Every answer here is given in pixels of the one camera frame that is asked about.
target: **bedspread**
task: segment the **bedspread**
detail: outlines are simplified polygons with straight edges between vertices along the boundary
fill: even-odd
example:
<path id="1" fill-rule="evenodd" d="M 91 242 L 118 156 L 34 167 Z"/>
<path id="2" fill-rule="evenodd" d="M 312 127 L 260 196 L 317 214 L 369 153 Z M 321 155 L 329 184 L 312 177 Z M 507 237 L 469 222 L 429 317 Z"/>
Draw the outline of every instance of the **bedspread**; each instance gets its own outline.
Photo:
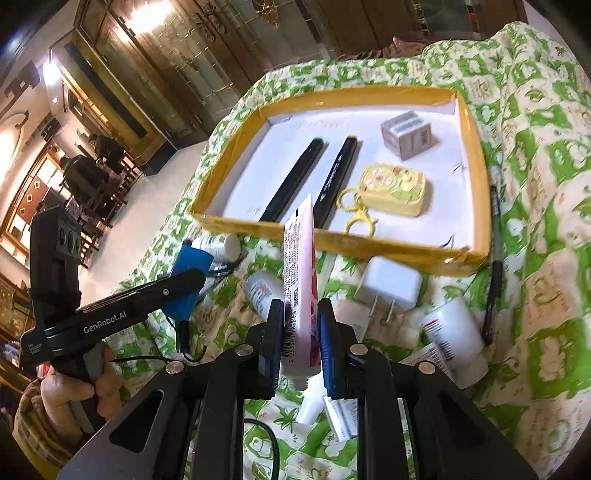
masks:
<path id="1" fill-rule="evenodd" d="M 303 92 L 365 85 L 456 89 L 469 105 L 501 193 L 505 256 L 495 340 L 486 351 L 491 367 L 470 394 L 538 474 L 549 476 L 591 417 L 591 84 L 565 46 L 526 24 L 509 24 L 485 41 L 435 43 L 417 57 L 315 60 L 267 73 L 220 121 L 181 198 L 119 290 L 170 270 L 182 240 L 200 234 L 188 207 L 251 112 Z M 246 260 L 193 313 L 194 346 L 207 345 L 205 361 L 242 342 L 260 321 L 242 289 L 248 275 L 262 268 L 282 275 L 280 243 L 246 237 L 243 244 Z M 319 271 L 328 275 L 324 296 L 352 298 L 365 263 L 322 252 L 317 257 Z M 461 279 L 424 275 L 419 305 L 464 296 L 482 317 L 489 280 L 488 270 Z M 118 356 L 174 356 L 174 338 L 163 314 L 155 312 L 108 343 Z M 371 323 L 365 343 L 393 361 L 415 347 L 380 320 Z M 133 395 L 162 366 L 121 364 L 123 396 Z M 281 480 L 354 478 L 356 440 L 336 442 L 323 416 L 311 427 L 295 423 L 301 402 L 301 393 L 281 381 L 272 401 L 246 404 L 246 414 L 269 424 L 279 438 Z M 244 477 L 268 480 L 272 453 L 263 430 L 247 426 L 244 445 Z"/>

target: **tile floor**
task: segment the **tile floor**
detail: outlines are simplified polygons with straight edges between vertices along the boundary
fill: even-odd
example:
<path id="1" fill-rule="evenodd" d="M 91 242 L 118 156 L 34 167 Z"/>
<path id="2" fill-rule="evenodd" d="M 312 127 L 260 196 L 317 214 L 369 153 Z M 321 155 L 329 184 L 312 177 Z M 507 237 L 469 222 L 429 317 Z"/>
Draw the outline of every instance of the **tile floor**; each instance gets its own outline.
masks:
<path id="1" fill-rule="evenodd" d="M 525 10 L 530 25 L 566 45 L 552 24 L 528 3 Z M 82 304 L 108 296 L 136 267 L 195 171 L 203 147 L 201 143 L 178 151 L 157 175 L 136 183 L 90 268 L 80 273 Z"/>

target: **camera lens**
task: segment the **camera lens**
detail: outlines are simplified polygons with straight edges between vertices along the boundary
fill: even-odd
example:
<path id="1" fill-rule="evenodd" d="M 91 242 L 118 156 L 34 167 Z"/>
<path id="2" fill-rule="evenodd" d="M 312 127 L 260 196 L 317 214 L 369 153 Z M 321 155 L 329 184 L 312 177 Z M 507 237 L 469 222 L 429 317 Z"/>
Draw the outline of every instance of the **camera lens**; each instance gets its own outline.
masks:
<path id="1" fill-rule="evenodd" d="M 70 253 L 74 253 L 74 232 L 68 233 L 68 250 Z"/>

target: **person in black jacket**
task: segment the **person in black jacket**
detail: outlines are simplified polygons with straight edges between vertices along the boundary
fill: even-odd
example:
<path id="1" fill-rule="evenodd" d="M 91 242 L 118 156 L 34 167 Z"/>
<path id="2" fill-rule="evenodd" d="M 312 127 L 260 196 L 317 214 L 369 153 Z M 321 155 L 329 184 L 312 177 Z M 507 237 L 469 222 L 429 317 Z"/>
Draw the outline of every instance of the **person in black jacket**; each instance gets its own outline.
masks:
<path id="1" fill-rule="evenodd" d="M 121 158 L 125 150 L 121 145 L 112 138 L 96 134 L 88 137 L 88 142 L 95 149 L 96 156 L 99 160 L 105 158 L 105 164 L 117 175 L 123 172 Z"/>
<path id="2" fill-rule="evenodd" d="M 109 183 L 109 174 L 97 167 L 95 162 L 85 155 L 77 155 L 73 158 L 64 156 L 60 159 L 60 167 L 64 170 L 64 181 L 68 190 L 85 210 L 86 204 L 92 197 L 90 192 L 85 189 L 85 186 L 78 183 L 76 177 L 81 176 L 94 189 L 99 189 Z M 106 218 L 113 207 L 114 202 L 111 196 L 105 193 L 96 205 L 95 212 Z"/>

